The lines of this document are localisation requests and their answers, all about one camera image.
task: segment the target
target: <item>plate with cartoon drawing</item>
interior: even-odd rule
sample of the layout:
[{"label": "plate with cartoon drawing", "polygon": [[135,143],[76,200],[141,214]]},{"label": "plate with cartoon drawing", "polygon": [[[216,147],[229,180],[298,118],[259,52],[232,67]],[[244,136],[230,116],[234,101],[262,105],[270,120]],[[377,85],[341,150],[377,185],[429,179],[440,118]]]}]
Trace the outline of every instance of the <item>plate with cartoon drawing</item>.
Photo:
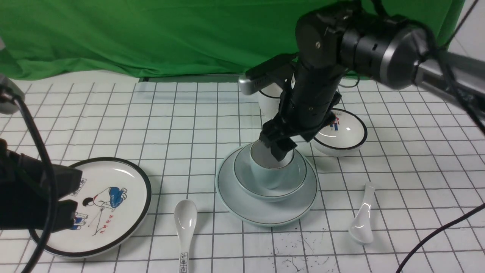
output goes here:
[{"label": "plate with cartoon drawing", "polygon": [[[68,258],[101,254],[126,240],[145,218],[150,206],[150,181],[135,164],[99,157],[70,167],[82,171],[79,189],[60,199],[78,202],[74,225],[50,236],[46,250]],[[35,242],[40,230],[30,230]]]}]

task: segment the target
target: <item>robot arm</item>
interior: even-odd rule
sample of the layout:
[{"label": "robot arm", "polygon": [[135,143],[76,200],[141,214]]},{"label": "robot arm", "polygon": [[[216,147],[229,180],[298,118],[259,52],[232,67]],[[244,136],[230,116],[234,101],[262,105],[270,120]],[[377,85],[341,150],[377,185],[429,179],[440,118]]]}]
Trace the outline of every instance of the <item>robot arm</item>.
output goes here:
[{"label": "robot arm", "polygon": [[[239,80],[246,95],[271,83],[283,89],[278,114],[263,125],[259,136],[278,160],[296,147],[290,137],[310,141],[333,122],[338,84],[349,70],[393,89],[417,85],[457,104],[436,60],[425,57],[425,30],[405,17],[377,16],[365,12],[358,1],[339,1],[300,17],[295,36],[297,62],[297,54],[281,54]],[[485,63],[446,55],[458,90],[484,116]]]}]

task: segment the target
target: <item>white porcelain spoon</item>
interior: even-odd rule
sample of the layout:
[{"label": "white porcelain spoon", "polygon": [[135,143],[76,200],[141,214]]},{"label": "white porcelain spoon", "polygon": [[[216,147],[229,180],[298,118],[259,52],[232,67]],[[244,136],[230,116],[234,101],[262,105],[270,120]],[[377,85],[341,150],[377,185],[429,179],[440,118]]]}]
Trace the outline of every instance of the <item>white porcelain spoon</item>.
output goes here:
[{"label": "white porcelain spoon", "polygon": [[371,206],[374,201],[375,186],[372,182],[367,182],[365,184],[364,200],[362,200],[362,205],[360,206],[359,212],[357,212],[356,217],[352,221],[349,228],[350,236],[358,244],[368,244],[372,243],[374,236],[371,229]]},{"label": "white porcelain spoon", "polygon": [[174,211],[175,227],[180,242],[180,258],[178,259],[178,273],[189,272],[189,250],[195,224],[197,224],[197,207],[191,200],[182,200]]}]

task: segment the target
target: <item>white cup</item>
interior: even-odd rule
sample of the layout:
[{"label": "white cup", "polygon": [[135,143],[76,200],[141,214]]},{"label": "white cup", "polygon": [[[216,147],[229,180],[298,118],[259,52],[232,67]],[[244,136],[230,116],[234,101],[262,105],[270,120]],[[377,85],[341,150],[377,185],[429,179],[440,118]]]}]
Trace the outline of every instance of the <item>white cup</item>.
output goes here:
[{"label": "white cup", "polygon": [[277,84],[271,84],[258,92],[258,104],[261,112],[268,119],[272,119],[278,113],[279,96],[283,90]]},{"label": "white cup", "polygon": [[288,166],[293,162],[295,156],[294,151],[291,150],[283,160],[278,161],[271,154],[271,149],[267,148],[260,140],[251,145],[249,154],[254,177],[263,187],[268,189],[281,185],[282,179],[288,171]]}]

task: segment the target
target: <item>white plate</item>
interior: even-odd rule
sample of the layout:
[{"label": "white plate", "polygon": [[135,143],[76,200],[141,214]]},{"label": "white plate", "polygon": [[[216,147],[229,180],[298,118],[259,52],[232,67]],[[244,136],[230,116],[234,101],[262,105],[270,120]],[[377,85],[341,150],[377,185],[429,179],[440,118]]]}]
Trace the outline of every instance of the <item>white plate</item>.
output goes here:
[{"label": "white plate", "polygon": [[[53,233],[46,250],[85,258],[108,251],[135,232],[148,212],[151,186],[143,170],[124,159],[93,158],[71,167],[82,171],[81,185],[60,200],[78,202],[75,224]],[[30,234],[38,242],[41,231]]]},{"label": "white plate", "polygon": [[305,161],[307,178],[303,187],[280,202],[265,202],[248,195],[239,185],[234,173],[234,160],[242,149],[232,151],[217,169],[215,187],[226,208],[245,222],[260,226],[286,225],[310,211],[317,196],[318,176],[313,166]]},{"label": "white plate", "polygon": [[234,172],[240,186],[250,195],[267,201],[278,201],[288,197],[303,186],[307,175],[305,160],[299,153],[295,153],[295,160],[288,166],[285,179],[281,185],[274,189],[268,189],[259,183],[251,170],[250,165],[251,144],[245,146],[234,160]]}]

